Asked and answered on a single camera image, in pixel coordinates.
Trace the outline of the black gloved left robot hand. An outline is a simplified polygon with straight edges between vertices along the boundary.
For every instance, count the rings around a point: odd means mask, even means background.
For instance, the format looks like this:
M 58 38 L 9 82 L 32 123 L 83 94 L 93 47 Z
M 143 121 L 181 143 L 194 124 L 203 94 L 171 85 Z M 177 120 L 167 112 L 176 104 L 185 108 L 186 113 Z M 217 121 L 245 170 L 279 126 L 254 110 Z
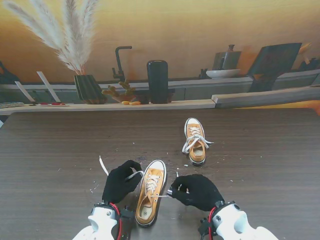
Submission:
M 142 175 L 139 171 L 142 171 L 141 164 L 133 160 L 127 160 L 113 169 L 106 178 L 102 200 L 112 204 L 120 203 L 140 183 Z

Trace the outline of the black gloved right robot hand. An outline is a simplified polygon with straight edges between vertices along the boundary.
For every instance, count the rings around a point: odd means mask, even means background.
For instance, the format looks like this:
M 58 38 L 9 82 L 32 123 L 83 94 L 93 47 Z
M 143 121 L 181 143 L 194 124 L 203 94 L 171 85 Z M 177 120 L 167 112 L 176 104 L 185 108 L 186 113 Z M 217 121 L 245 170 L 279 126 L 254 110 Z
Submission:
M 204 212 L 211 211 L 216 202 L 225 201 L 216 185 L 201 174 L 179 176 L 171 184 L 171 188 L 172 198 Z

